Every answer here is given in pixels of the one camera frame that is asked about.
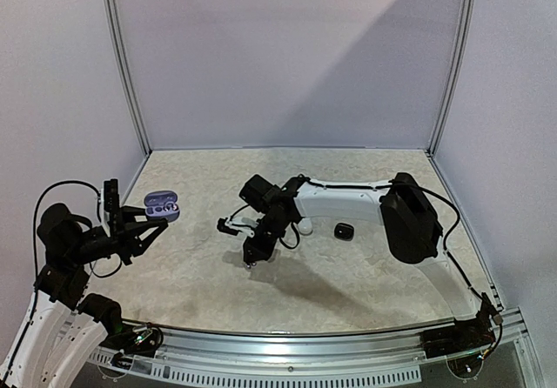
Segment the silver blue charging case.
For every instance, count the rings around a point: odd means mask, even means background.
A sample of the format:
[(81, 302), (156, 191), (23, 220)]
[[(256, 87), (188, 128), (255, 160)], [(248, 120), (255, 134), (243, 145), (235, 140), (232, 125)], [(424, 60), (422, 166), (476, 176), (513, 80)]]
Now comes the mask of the silver blue charging case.
[(153, 191), (144, 197), (145, 215), (149, 219), (165, 218), (169, 223), (176, 221), (180, 215), (178, 211), (163, 211), (165, 204), (174, 203), (178, 206), (178, 194), (174, 191)]

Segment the white oval charging case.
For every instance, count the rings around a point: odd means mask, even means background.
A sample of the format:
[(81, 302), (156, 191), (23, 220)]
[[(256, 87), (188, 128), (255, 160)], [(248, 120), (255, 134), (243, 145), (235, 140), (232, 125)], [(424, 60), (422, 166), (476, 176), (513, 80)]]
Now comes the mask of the white oval charging case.
[(313, 233), (312, 221), (310, 218), (302, 218), (298, 223), (299, 233), (303, 236), (310, 236)]

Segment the glossy black earbud charging case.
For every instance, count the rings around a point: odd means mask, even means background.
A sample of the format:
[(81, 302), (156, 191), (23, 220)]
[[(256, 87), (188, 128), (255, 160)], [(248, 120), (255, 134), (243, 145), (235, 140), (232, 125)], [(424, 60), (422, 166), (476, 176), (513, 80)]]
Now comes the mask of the glossy black earbud charging case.
[(352, 241), (354, 232), (354, 227), (347, 223), (337, 223), (333, 229), (334, 237), (342, 241)]

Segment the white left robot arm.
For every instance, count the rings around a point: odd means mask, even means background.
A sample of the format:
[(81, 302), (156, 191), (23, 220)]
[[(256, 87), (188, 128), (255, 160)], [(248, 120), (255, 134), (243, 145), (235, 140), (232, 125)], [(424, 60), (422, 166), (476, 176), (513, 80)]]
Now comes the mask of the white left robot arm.
[(164, 342), (162, 330), (154, 324), (125, 324), (118, 302), (87, 291), (91, 276), (85, 266), (112, 255), (129, 265), (167, 227), (167, 220), (149, 219), (136, 207), (116, 208), (107, 228), (71, 213), (63, 203), (49, 207), (37, 227), (46, 263), (1, 365), (1, 385), (68, 387), (100, 345), (116, 352), (116, 364), (129, 356), (154, 357)]

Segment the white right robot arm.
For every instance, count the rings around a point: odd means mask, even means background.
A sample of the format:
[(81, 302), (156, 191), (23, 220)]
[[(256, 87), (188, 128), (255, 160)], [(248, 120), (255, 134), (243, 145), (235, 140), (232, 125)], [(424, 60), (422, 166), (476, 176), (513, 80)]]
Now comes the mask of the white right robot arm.
[(444, 298), (458, 323), (449, 337), (456, 349), (469, 349), (482, 338), (484, 326), (503, 323), (490, 297), (473, 287), (447, 247), (450, 233), (443, 229), (430, 201), (436, 198), (445, 203), (446, 198), (419, 186), (408, 173), (367, 183), (326, 182), (298, 175), (281, 186), (256, 174), (239, 196), (260, 217), (252, 220), (232, 214), (222, 223), (234, 235), (245, 234), (246, 265), (269, 260), (288, 229), (299, 235), (301, 225), (311, 219), (366, 221), (383, 226), (392, 256), (421, 271)]

